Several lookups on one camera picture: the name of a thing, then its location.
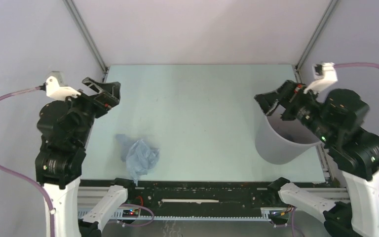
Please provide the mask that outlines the blue plastic trash bag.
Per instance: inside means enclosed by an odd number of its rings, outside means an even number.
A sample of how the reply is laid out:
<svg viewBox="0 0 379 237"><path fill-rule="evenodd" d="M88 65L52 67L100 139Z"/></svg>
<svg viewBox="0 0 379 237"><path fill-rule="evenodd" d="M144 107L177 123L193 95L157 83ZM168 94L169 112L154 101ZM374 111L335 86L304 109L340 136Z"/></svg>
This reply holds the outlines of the blue plastic trash bag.
<svg viewBox="0 0 379 237"><path fill-rule="evenodd" d="M141 176L147 175L157 165L160 159L159 149L150 146L144 139L132 139L125 134L117 134L115 139L126 171L137 186Z"/></svg>

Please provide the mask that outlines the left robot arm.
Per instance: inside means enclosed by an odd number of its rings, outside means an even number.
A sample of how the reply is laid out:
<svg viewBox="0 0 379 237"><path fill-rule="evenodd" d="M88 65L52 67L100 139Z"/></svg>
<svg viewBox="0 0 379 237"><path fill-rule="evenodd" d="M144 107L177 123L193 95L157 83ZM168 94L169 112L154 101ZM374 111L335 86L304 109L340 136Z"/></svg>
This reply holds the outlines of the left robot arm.
<svg viewBox="0 0 379 237"><path fill-rule="evenodd" d="M94 121L120 103L119 82L97 82L85 78L83 84L94 91L87 95L62 81L52 72L44 83L52 101L39 113L37 128L41 146L35 160L36 180L44 192L49 237L99 237L110 216L121 205L132 205L136 192L114 185L85 216L78 218L78 188L86 143Z"/></svg>

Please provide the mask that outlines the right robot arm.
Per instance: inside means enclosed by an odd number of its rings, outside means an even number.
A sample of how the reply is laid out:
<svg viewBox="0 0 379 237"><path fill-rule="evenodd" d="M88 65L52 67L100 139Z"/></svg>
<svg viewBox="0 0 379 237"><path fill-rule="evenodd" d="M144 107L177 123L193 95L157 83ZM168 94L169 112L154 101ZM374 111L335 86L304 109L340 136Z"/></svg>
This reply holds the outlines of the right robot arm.
<svg viewBox="0 0 379 237"><path fill-rule="evenodd" d="M254 99L266 116L282 106L283 121L299 121L324 144L345 178L350 201L315 196L285 178L269 186L267 200L301 209L333 237L379 237L379 136L362 128L369 105L349 89L331 90L324 102L317 96L305 84L288 80Z"/></svg>

